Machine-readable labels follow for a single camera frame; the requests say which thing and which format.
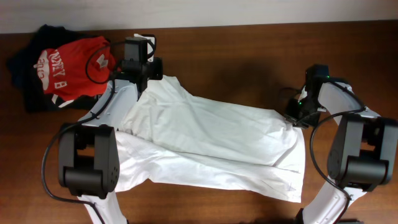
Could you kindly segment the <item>white t-shirt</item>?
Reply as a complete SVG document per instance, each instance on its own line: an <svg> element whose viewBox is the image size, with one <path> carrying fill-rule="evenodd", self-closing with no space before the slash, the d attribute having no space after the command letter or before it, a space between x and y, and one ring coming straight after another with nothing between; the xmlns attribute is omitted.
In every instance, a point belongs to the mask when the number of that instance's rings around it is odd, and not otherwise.
<svg viewBox="0 0 398 224"><path fill-rule="evenodd" d="M193 96L175 77L148 83L116 140L118 192L151 180L301 201L301 129L274 110Z"/></svg>

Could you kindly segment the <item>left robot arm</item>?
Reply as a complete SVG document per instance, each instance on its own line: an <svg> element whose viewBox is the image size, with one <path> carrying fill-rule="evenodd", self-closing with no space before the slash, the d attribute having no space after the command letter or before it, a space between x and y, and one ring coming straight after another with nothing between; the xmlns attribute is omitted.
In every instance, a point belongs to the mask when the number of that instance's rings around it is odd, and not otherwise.
<svg viewBox="0 0 398 224"><path fill-rule="evenodd" d="M58 179L86 207L93 223L127 223L116 197L121 168L116 131L149 80L161 80L161 58L147 63L122 60L103 96L58 142Z"/></svg>

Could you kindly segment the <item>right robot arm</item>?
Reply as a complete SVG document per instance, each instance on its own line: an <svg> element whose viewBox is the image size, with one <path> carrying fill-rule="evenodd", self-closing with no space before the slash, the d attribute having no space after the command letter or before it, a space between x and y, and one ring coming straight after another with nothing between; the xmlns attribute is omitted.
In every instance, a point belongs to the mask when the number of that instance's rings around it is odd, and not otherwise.
<svg viewBox="0 0 398 224"><path fill-rule="evenodd" d="M317 196L294 218L294 223L341 223L355 200L386 185L392 178L397 150L397 120L370 110L340 78L308 77L299 99L291 99L293 112L285 115L294 126L312 127L309 153L325 180ZM315 135L321 125L338 125L322 172L314 153Z"/></svg>

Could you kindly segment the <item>black folded clothes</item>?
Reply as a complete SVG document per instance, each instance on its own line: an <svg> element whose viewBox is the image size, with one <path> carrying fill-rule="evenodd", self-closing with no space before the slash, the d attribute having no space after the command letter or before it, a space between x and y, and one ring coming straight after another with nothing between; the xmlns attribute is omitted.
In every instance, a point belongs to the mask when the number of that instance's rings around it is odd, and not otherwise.
<svg viewBox="0 0 398 224"><path fill-rule="evenodd" d="M7 60L7 69L11 73L12 84L20 89L24 98L25 110L29 113L56 111L67 108L88 110L102 95L81 96L72 102L54 100L46 95L34 65L45 49L57 49L62 45L80 39L100 37L67 30L64 27L43 25L30 40L29 44Z"/></svg>

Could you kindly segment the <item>red printed t-shirt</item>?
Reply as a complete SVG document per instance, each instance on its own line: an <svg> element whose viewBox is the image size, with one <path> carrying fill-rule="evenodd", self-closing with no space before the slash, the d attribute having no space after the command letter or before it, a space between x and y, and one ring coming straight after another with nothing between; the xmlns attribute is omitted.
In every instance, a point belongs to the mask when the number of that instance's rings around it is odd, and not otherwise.
<svg viewBox="0 0 398 224"><path fill-rule="evenodd" d="M105 92L115 59L102 36L42 51L34 68L46 95L67 103Z"/></svg>

